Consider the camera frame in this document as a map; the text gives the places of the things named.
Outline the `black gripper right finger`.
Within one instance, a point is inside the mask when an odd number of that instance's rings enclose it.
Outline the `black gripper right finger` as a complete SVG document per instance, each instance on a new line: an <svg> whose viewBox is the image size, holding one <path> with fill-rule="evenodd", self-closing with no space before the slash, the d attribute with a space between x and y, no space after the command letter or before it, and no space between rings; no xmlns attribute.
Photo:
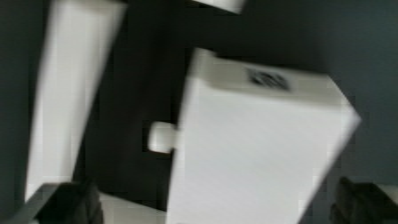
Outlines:
<svg viewBox="0 0 398 224"><path fill-rule="evenodd" d="M334 197L330 224L398 224L398 203L373 183L343 177Z"/></svg>

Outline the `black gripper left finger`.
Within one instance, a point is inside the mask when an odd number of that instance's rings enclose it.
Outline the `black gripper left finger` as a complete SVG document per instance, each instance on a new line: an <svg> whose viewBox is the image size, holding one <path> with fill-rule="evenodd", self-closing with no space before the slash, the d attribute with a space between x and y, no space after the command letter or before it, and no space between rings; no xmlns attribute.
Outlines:
<svg viewBox="0 0 398 224"><path fill-rule="evenodd" d="M91 181L43 184L0 224L105 224L96 184Z"/></svg>

